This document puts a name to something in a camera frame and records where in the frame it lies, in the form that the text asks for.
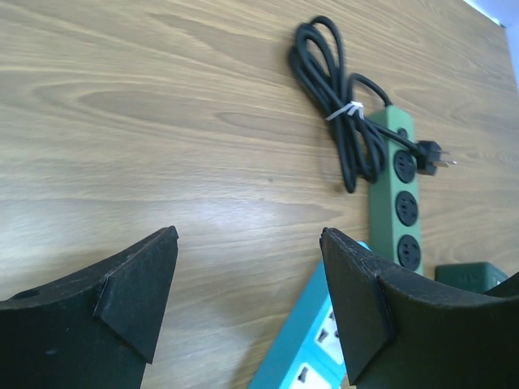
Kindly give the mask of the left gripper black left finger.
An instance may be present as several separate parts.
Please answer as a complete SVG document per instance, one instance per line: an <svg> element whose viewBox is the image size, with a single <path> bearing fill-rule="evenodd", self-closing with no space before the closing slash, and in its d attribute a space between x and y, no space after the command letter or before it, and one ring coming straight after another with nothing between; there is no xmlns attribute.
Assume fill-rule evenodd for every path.
<svg viewBox="0 0 519 389"><path fill-rule="evenodd" d="M120 253L1 303L3 388L139 388L178 257L157 230Z"/></svg>

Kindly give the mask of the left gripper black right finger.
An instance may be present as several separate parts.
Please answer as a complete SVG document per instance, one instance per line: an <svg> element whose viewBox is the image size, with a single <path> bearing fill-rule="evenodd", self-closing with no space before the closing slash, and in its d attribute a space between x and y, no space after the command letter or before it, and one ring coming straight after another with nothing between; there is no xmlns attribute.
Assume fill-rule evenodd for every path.
<svg viewBox="0 0 519 389"><path fill-rule="evenodd" d="M516 276L474 293L383 259L335 228L320 246L351 385L517 387Z"/></svg>

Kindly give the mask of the blue usb socket strip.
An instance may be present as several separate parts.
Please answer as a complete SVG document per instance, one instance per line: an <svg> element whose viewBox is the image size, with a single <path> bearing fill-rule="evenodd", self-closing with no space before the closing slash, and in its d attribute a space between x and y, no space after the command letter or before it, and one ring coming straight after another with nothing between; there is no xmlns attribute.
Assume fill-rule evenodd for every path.
<svg viewBox="0 0 519 389"><path fill-rule="evenodd" d="M337 323L319 261L249 388L339 388L346 376Z"/></svg>

